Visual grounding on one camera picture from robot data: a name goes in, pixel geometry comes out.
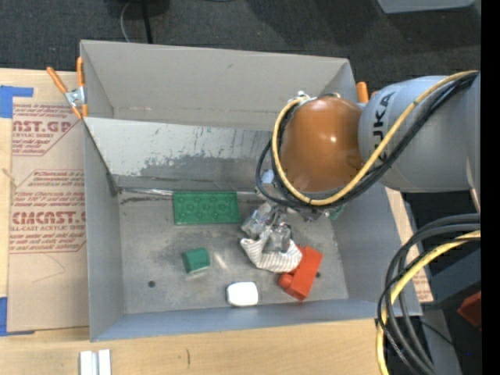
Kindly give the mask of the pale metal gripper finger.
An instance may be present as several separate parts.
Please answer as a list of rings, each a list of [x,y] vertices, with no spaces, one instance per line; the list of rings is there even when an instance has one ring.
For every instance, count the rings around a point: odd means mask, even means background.
[[[270,216],[268,214],[259,214],[254,212],[241,225],[241,230],[250,239],[260,239],[270,225]]]
[[[290,241],[291,227],[287,223],[280,223],[270,231],[267,251],[285,253],[290,247]]]

